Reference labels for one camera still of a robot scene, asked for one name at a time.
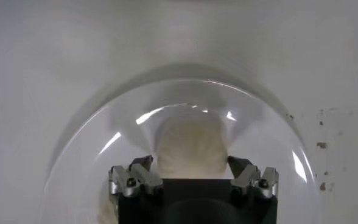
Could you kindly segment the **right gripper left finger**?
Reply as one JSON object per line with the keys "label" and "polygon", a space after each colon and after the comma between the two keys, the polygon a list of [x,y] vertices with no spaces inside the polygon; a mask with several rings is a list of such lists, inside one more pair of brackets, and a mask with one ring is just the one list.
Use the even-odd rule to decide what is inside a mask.
{"label": "right gripper left finger", "polygon": [[108,171],[109,193],[123,197],[137,197],[141,191],[148,195],[158,195],[163,191],[163,180],[150,172],[152,155],[135,158],[125,169],[112,166]]}

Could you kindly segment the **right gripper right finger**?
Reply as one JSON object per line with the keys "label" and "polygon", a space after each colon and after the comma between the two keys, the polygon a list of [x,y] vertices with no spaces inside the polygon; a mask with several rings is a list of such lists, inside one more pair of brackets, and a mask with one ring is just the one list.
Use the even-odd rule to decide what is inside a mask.
{"label": "right gripper right finger", "polygon": [[241,195],[254,194],[258,198],[278,196],[279,173],[273,167],[266,167],[263,173],[248,159],[229,156],[228,165],[234,178],[231,186]]}

